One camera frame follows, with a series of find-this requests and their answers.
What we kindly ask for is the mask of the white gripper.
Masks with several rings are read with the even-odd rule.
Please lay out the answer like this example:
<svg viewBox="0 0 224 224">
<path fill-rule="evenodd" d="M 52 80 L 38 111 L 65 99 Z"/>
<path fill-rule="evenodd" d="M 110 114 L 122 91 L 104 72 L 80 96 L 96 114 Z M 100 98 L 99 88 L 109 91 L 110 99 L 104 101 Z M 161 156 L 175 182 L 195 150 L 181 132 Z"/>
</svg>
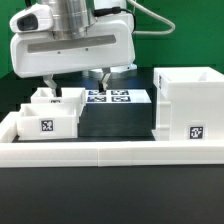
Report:
<svg viewBox="0 0 224 224">
<path fill-rule="evenodd" d="M 10 43 L 13 70 L 21 78 L 44 76 L 53 96 L 61 97 L 52 74 L 103 68 L 98 87 L 105 92 L 111 75 L 108 67 L 135 60 L 133 30 L 133 17 L 118 14 L 99 17 L 79 39 L 55 40 L 48 31 L 15 34 Z"/>
</svg>

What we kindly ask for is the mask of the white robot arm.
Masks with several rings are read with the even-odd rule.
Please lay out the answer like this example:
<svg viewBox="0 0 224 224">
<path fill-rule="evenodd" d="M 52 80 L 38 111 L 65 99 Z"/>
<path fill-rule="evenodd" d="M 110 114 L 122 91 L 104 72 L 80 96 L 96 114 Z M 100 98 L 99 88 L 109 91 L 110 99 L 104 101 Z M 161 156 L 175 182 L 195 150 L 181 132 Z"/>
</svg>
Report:
<svg viewBox="0 0 224 224">
<path fill-rule="evenodd" d="M 21 78 L 41 76 L 57 94 L 55 74 L 125 66 L 135 60 L 134 21 L 94 0 L 37 0 L 10 20 L 10 53 Z"/>
</svg>

